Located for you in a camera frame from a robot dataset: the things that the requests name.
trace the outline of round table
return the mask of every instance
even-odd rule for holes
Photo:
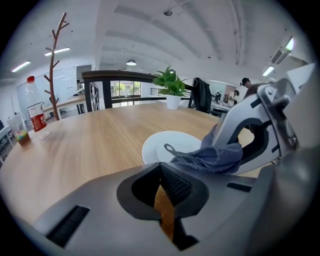
[[[218,117],[186,107],[169,110],[165,103],[104,109],[55,121],[50,135],[14,146],[0,170],[1,194],[16,216],[32,224],[55,202],[100,176],[143,165],[145,140],[161,131],[202,138]],[[244,129],[244,146],[253,135]]]

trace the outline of person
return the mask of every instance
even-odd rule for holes
[[[76,90],[79,90],[79,89],[82,89],[83,86],[82,86],[82,83],[80,83],[80,80],[77,80],[76,81]]]
[[[249,78],[244,77],[240,85],[245,86],[246,88],[249,89],[252,86],[252,83],[250,82]]]
[[[231,91],[229,93],[229,97],[228,97],[228,105],[230,107],[232,107],[235,103],[235,101],[238,99],[238,96],[239,96],[239,91],[238,90],[235,90],[234,92]]]

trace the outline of ceiling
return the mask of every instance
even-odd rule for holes
[[[164,15],[168,9],[171,16]],[[182,77],[263,82],[268,80],[263,72],[291,36],[291,55],[269,77],[315,61],[304,34],[272,0],[43,0],[21,22],[3,53],[0,84],[48,66],[45,48],[51,47],[51,30],[63,12],[70,25],[61,31],[57,48],[71,50],[56,54],[56,69],[92,65],[96,70],[153,74],[172,65]],[[127,66],[129,59],[137,65]],[[31,64],[11,72],[25,61]]]

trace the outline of blue cloth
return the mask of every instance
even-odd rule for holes
[[[211,173],[235,173],[243,157],[242,146],[239,143],[212,146],[215,129],[216,126],[203,138],[200,149],[194,152],[178,152],[171,145],[165,144],[165,149],[175,156],[171,163]]]

